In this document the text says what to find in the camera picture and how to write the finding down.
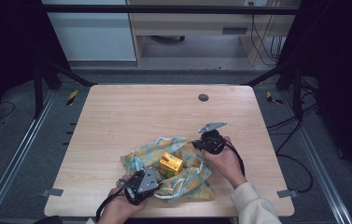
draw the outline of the yellow object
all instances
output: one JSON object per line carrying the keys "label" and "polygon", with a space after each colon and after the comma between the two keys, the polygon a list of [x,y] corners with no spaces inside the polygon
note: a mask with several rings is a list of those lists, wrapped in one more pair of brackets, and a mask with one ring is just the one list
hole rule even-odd
{"label": "yellow object", "polygon": [[68,98],[68,101],[67,101],[67,105],[72,105],[76,97],[77,97],[77,91],[71,92],[70,97]]}
{"label": "yellow object", "polygon": [[165,175],[167,178],[178,175],[182,171],[183,162],[183,160],[165,152],[162,159],[159,161],[161,174]]}

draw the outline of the sleeve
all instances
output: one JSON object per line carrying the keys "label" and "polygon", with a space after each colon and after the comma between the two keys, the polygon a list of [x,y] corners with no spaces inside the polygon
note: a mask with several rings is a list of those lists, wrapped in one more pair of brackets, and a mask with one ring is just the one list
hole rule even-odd
{"label": "sleeve", "polygon": [[239,223],[281,223],[272,204],[260,197],[252,183],[240,185],[231,197]]}

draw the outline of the table surface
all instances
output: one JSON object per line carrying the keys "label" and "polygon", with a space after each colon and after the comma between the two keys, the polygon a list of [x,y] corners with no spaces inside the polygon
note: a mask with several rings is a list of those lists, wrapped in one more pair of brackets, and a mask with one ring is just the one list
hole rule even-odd
{"label": "table surface", "polygon": [[[209,99],[202,102],[200,94]],[[286,189],[254,91],[230,85],[98,85],[93,86],[54,183],[63,195],[49,196],[47,216],[94,217],[109,190],[125,174],[120,156],[161,136],[199,139],[207,122],[225,121],[218,129],[230,136],[246,167],[246,178],[268,199],[279,216],[291,216]],[[149,200],[135,217],[237,217],[232,186],[214,169],[207,180],[211,202]]]}

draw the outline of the human hand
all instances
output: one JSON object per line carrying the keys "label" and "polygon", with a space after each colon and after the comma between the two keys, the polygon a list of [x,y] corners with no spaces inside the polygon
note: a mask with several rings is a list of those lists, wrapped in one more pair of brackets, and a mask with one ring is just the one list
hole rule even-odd
{"label": "human hand", "polygon": [[[129,179],[128,175],[124,175],[122,179]],[[115,194],[120,188],[114,188],[109,191],[109,195]],[[133,205],[127,201],[126,197],[123,195],[115,197],[104,209],[98,224],[121,224],[124,223],[133,214],[138,213],[143,210],[148,202],[145,199],[139,205]]]}
{"label": "human hand", "polygon": [[[228,136],[225,136],[224,139],[231,142],[231,138]],[[227,146],[225,146],[218,155],[210,154],[206,150],[202,150],[202,154],[228,179],[234,189],[247,182],[246,178],[243,176],[237,156]]]}

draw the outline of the plastic bag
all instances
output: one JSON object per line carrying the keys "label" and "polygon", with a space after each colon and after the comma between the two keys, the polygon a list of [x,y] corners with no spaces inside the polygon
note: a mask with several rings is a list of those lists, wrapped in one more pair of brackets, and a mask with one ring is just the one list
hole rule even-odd
{"label": "plastic bag", "polygon": [[[183,169],[178,175],[167,178],[160,174],[159,165],[164,152],[184,161]],[[187,137],[160,137],[137,151],[122,156],[120,160],[128,175],[145,167],[152,167],[157,181],[162,182],[161,188],[155,191],[154,196],[167,203],[181,196],[193,200],[214,199],[213,191],[205,183],[211,175],[209,163]]]}

